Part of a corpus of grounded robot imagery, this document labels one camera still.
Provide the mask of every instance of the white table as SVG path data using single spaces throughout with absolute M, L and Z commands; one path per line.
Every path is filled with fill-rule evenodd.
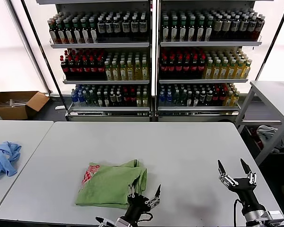
M 19 160 L 13 163 L 18 172 L 10 177 L 0 174 L 0 204 L 52 124 L 48 121 L 0 121 L 0 143 L 9 141 L 22 146 Z
M 0 219 L 67 225 L 98 225 L 125 210 L 76 206 L 89 162 L 118 165 L 138 159 L 147 167 L 147 190 L 159 184 L 161 203 L 141 226 L 233 226 L 237 195 L 219 180 L 220 159 L 243 177 L 243 158 L 258 174 L 255 194 L 268 210 L 280 210 L 235 126 L 228 122 L 56 122 L 0 206 Z M 238 226 L 245 225 L 237 209 Z
M 235 123 L 238 127 L 239 132 L 244 128 L 244 125 L 249 124 L 270 124 L 270 125 L 281 125 L 278 131 L 267 143 L 267 145 L 262 149 L 259 155 L 256 157 L 255 161 L 260 165 L 264 159 L 271 153 L 272 149 L 277 145 L 277 143 L 284 136 L 284 82 L 275 81 L 251 81 L 251 89 L 249 94 L 245 98 L 243 106 L 240 113 L 238 114 Z M 248 108 L 248 105 L 252 101 L 254 95 L 257 95 L 266 106 L 270 107 L 272 111 L 278 114 L 279 121 L 246 121 L 242 120 L 244 114 Z

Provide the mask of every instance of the gray cloth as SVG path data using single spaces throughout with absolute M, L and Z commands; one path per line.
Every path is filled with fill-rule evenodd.
M 273 137 L 273 135 L 276 133 L 278 129 L 273 127 L 268 127 L 266 125 L 261 125 L 257 129 L 257 135 L 261 139 L 263 146 L 265 147 L 269 140 Z M 279 153 L 280 151 L 278 149 L 284 148 L 284 137 L 282 137 L 281 141 L 277 143 L 275 148 L 272 150 L 272 152 Z

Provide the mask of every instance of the green towel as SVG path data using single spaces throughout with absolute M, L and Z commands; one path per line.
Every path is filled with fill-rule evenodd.
M 137 180 L 135 192 L 146 189 L 146 168 L 132 160 L 121 166 L 90 163 L 83 177 L 76 205 L 127 209 L 128 185 Z

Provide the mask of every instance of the table leg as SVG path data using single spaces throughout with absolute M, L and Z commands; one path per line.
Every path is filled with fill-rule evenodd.
M 238 116 L 236 117 L 235 126 L 237 128 L 240 125 L 240 123 L 242 121 L 242 118 L 243 118 L 243 116 L 244 116 L 244 114 L 245 114 L 245 112 L 246 112 L 246 110 L 248 108 L 248 105 L 251 103 L 251 100 L 254 97 L 254 95 L 255 95 L 255 92 L 252 90 L 252 87 L 251 87 L 251 89 L 249 90 L 248 95 L 246 96 L 246 98 L 244 100 L 243 106 L 241 107 L 240 112 L 239 112 Z
M 273 148 L 278 144 L 281 138 L 284 136 L 284 124 L 276 131 L 273 137 L 269 140 L 267 145 L 263 147 L 263 150 L 258 154 L 255 159 L 256 164 L 259 166 L 264 159 L 270 154 Z

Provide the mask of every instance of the cardboard box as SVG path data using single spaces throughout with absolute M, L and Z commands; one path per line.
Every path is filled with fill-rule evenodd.
M 49 97 L 39 91 L 0 92 L 0 103 L 10 99 L 29 100 L 24 106 L 0 107 L 0 116 L 4 120 L 25 120 L 33 117 L 47 103 Z

